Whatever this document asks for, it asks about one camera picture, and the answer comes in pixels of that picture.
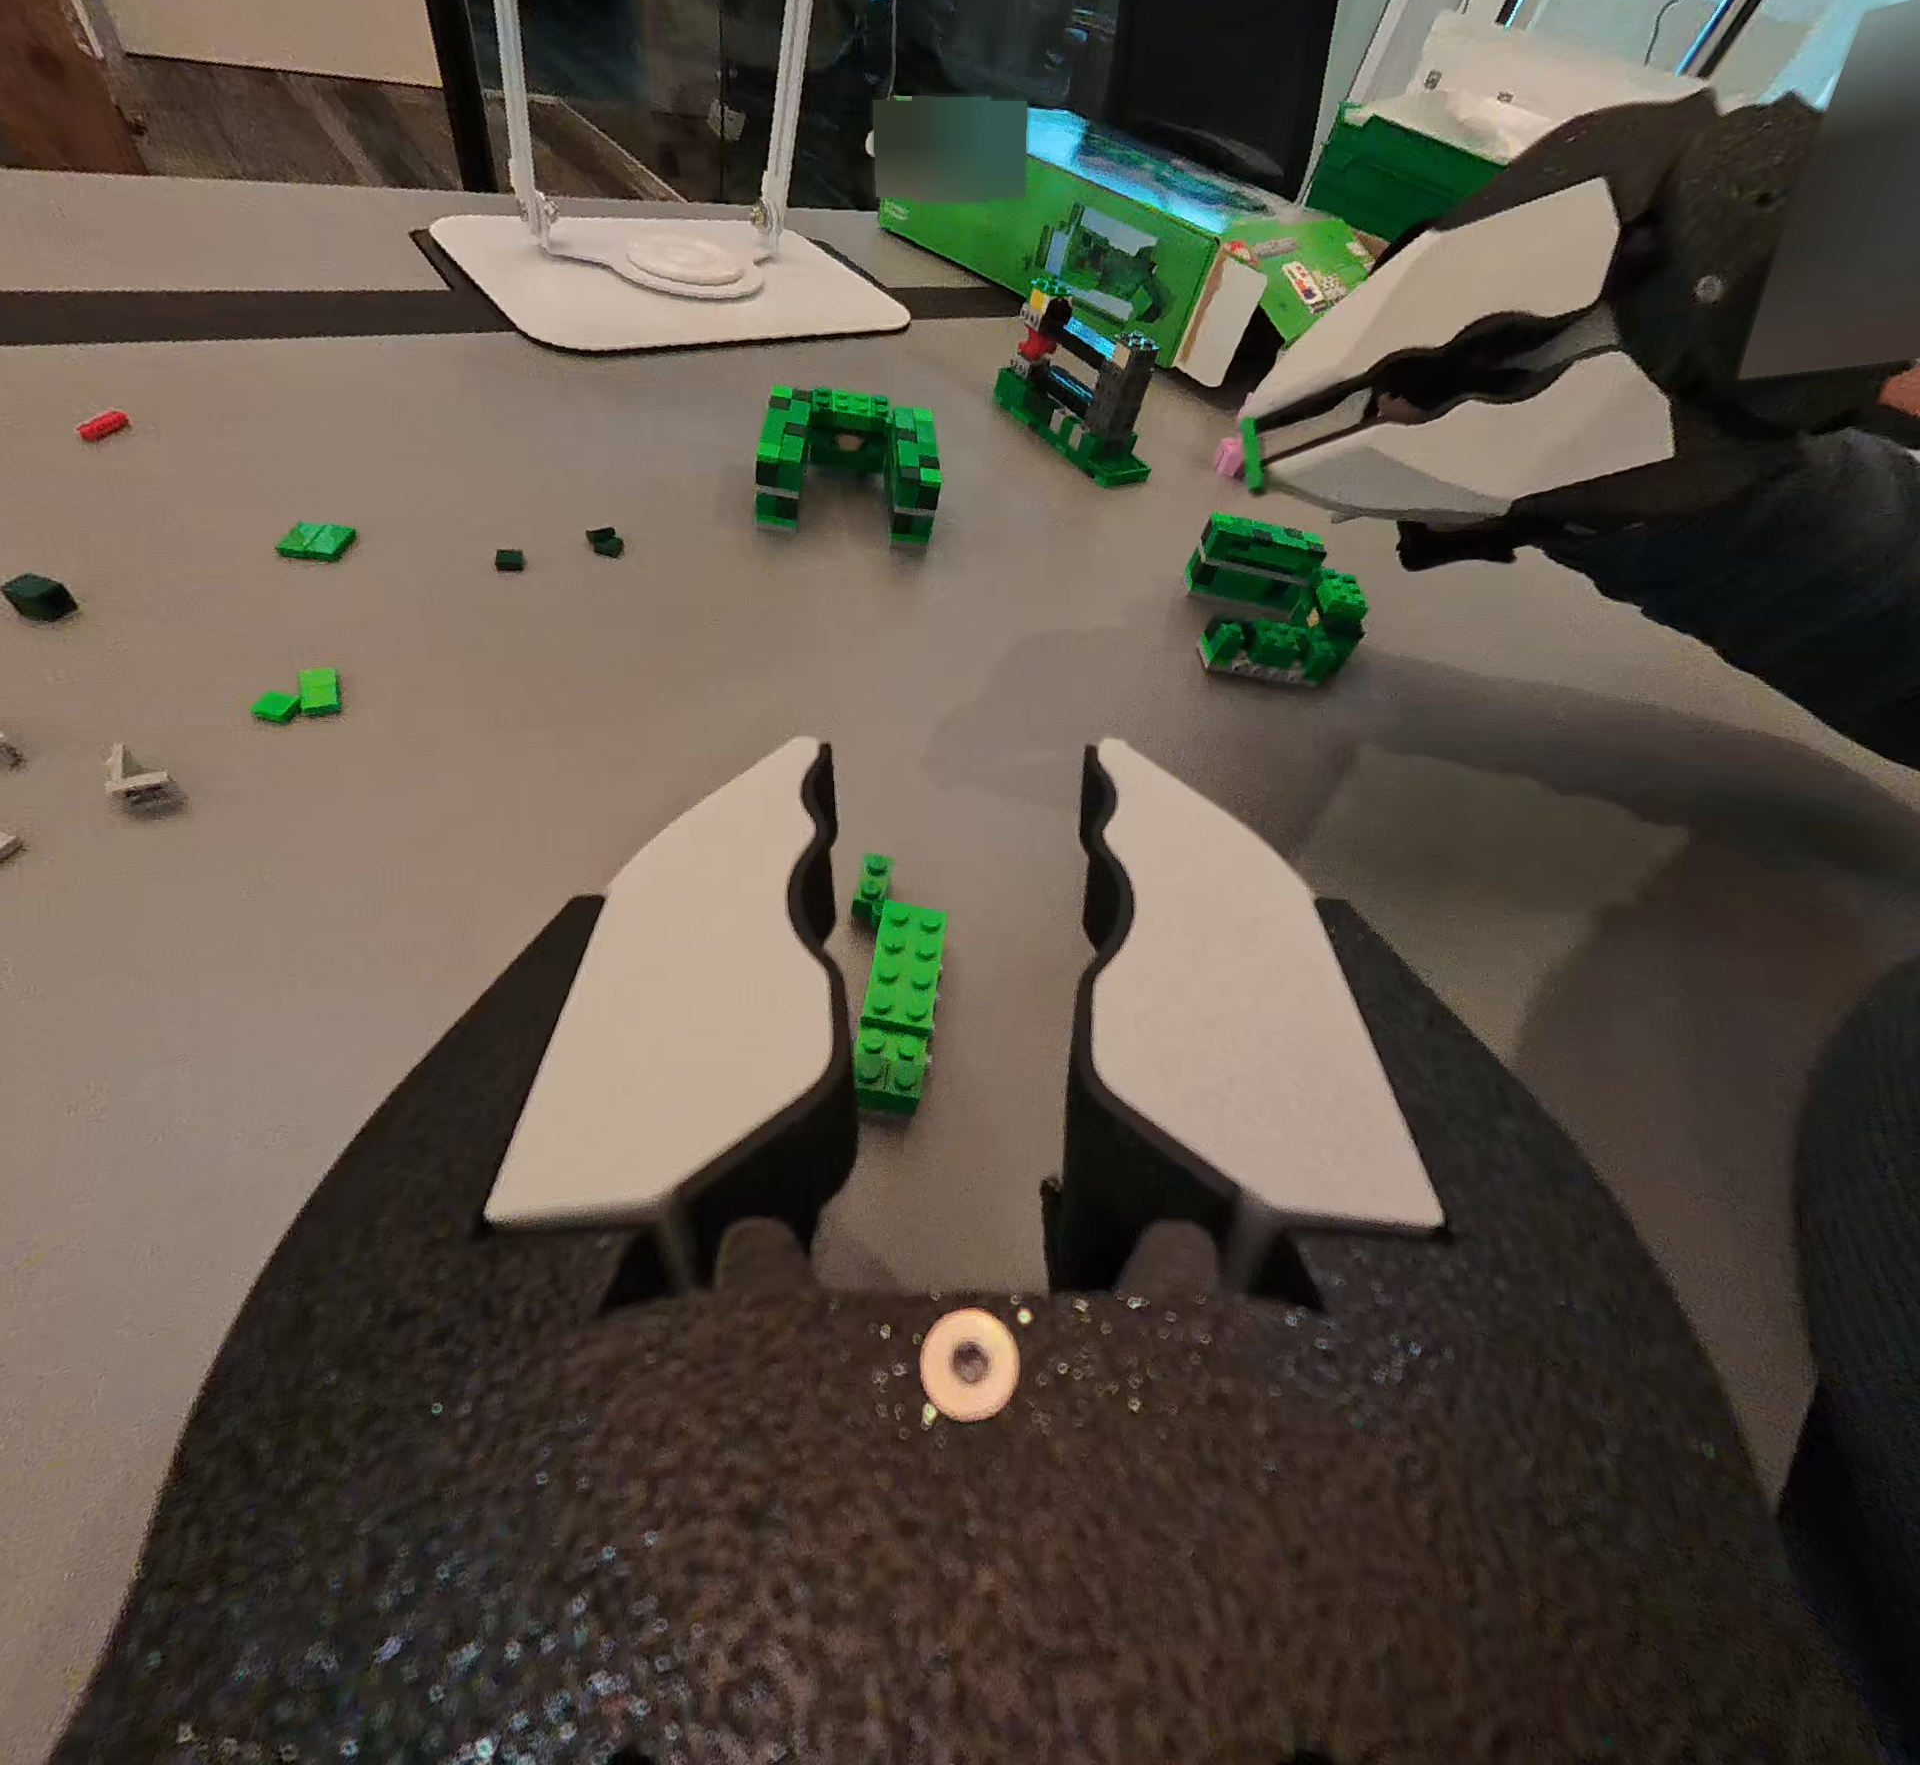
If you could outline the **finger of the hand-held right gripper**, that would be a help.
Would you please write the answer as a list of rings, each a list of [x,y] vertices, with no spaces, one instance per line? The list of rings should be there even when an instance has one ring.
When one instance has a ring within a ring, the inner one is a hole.
[[[1532,371],[1535,390],[1419,416],[1329,408],[1258,433],[1258,487],[1341,518],[1493,521],[1556,491],[1669,462],[1669,394],[1619,348]]]
[[[1603,299],[1622,220],[1588,177],[1450,229],[1430,229],[1380,265],[1280,355],[1240,415],[1272,433],[1365,400],[1392,379],[1482,361],[1504,336],[1552,335]]]

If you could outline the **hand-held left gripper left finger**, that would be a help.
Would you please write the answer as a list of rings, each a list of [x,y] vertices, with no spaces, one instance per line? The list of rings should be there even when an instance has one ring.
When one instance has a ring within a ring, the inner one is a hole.
[[[776,1242],[811,1273],[858,1153],[829,952],[831,752],[787,741],[607,887],[496,1166],[490,1232],[632,1232],[676,1286]]]

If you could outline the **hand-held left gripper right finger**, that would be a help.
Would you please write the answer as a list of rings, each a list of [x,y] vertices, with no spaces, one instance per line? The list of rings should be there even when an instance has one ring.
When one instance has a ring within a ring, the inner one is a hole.
[[[1304,1231],[1430,1238],[1447,1212],[1314,893],[1121,739],[1083,756],[1083,927],[1063,1141],[1063,1284],[1115,1286],[1196,1224],[1276,1294]]]

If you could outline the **long green brick assembly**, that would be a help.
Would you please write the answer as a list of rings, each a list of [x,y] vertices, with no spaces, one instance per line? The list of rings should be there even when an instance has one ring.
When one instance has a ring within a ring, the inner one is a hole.
[[[865,1115],[909,1121],[933,1069],[949,914],[899,899],[895,866],[891,857],[867,852],[853,897],[853,920],[872,936],[853,1035],[853,1081]]]

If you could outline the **open green cardboard box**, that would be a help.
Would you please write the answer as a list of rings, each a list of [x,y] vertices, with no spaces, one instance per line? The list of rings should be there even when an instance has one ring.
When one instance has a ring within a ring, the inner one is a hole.
[[[1258,311],[1284,346],[1350,297],[1403,236],[1447,216],[1504,167],[1344,105],[1302,210],[1242,216],[1226,239],[1260,273]]]

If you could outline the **green blocky brick figure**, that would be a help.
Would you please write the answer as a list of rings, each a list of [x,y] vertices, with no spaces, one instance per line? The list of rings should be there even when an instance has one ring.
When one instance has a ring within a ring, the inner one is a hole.
[[[1330,685],[1365,638],[1371,605],[1326,550],[1314,532],[1211,515],[1185,569],[1188,598],[1211,610],[1196,640],[1203,666],[1272,686]]]

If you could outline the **green black brick build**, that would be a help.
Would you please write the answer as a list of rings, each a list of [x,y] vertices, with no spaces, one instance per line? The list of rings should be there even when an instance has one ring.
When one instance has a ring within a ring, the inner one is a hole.
[[[1036,277],[1021,305],[1021,342],[997,373],[993,400],[1101,489],[1150,477],[1139,453],[1140,408],[1158,348],[1139,329],[1115,335],[1085,322],[1068,286]]]

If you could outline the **green toy box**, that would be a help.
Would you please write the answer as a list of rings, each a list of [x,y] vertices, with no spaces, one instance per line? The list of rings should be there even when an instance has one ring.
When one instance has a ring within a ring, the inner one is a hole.
[[[885,194],[880,227],[1017,299],[1060,283],[1095,330],[1149,336],[1163,367],[1226,381],[1265,322],[1295,338],[1312,312],[1288,278],[1300,263],[1283,203],[1208,167],[1066,110],[1026,113],[1023,194],[933,203]]]

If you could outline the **green brick arch build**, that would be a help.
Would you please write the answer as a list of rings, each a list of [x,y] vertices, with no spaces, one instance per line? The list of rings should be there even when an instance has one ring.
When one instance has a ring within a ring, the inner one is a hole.
[[[775,387],[755,450],[757,527],[796,532],[807,484],[831,477],[872,489],[891,543],[923,552],[947,487],[935,422],[929,408],[878,393]]]

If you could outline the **white book stand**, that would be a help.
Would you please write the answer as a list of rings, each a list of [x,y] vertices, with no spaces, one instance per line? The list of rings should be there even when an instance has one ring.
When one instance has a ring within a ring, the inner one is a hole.
[[[514,216],[432,223],[429,240],[530,342],[570,355],[872,336],[906,307],[791,223],[814,0],[781,0],[767,167],[720,216],[567,216],[542,194],[518,0],[493,0]]]

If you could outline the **person's dark clothing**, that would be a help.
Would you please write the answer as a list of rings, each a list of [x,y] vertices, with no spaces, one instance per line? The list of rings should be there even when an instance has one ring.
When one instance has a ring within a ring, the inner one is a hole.
[[[1919,964],[1818,1054],[1793,1164],[1815,1388],[1788,1466],[1788,1556],[1885,1762],[1919,1759]]]

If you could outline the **black tape strip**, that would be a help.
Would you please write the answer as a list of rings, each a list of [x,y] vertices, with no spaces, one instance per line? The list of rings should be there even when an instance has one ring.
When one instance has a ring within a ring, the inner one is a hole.
[[[4,348],[116,346],[179,342],[289,342],[353,338],[470,336],[514,330],[528,342],[569,357],[624,357],[691,348],[733,348],[755,342],[819,342],[829,338],[892,336],[916,320],[1012,320],[1017,294],[989,284],[923,284],[885,289],[838,247],[821,247],[829,260],[857,283],[889,297],[906,322],[803,322],[772,329],[724,326],[718,336],[668,344],[658,332],[632,346],[570,346],[514,324],[482,289],[459,269],[426,229],[408,235],[441,284],[410,290],[4,290]]]

